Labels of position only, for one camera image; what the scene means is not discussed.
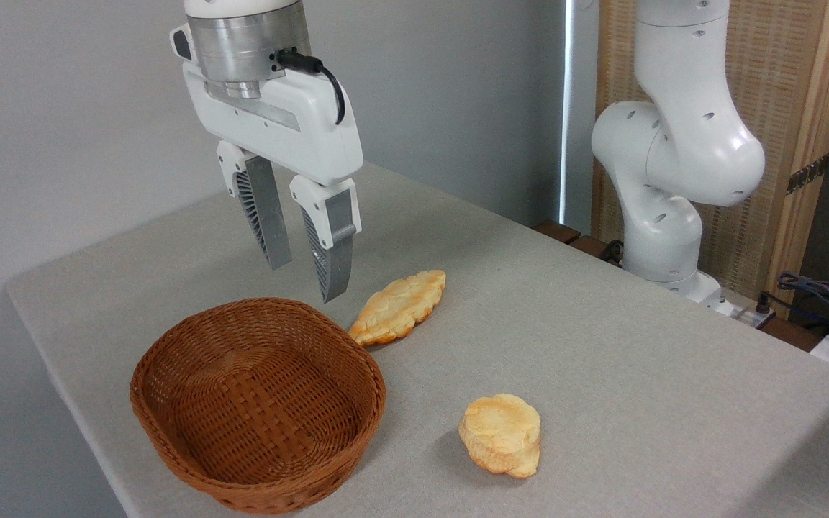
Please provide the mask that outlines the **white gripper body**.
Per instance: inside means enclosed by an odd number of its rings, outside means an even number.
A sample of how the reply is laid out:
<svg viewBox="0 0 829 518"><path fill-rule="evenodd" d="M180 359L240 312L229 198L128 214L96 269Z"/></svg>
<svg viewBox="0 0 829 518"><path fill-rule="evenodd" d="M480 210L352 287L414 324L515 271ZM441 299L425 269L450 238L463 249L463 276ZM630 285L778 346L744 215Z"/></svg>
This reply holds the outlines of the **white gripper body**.
<svg viewBox="0 0 829 518"><path fill-rule="evenodd" d="M263 83L258 98L230 97L222 84L204 78L187 26L171 32L170 40L184 59L195 112L215 137L323 186L348 179L362 167L353 108L328 69L287 68Z"/></svg>

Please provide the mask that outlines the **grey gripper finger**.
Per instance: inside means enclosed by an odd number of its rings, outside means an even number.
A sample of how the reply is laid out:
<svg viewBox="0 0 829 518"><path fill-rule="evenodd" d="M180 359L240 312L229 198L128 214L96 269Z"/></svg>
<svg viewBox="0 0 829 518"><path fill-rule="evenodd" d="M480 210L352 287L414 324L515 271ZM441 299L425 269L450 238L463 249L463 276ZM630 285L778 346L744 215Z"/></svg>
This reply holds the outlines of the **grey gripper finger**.
<svg viewBox="0 0 829 518"><path fill-rule="evenodd" d="M354 236L361 230L358 192L352 179L321 186L302 175L293 177L289 189L302 208L320 294L327 303L348 288Z"/></svg>
<svg viewBox="0 0 829 518"><path fill-rule="evenodd" d="M291 261L289 236L272 163L224 140L217 157L228 193L239 200L270 268L286 265Z"/></svg>

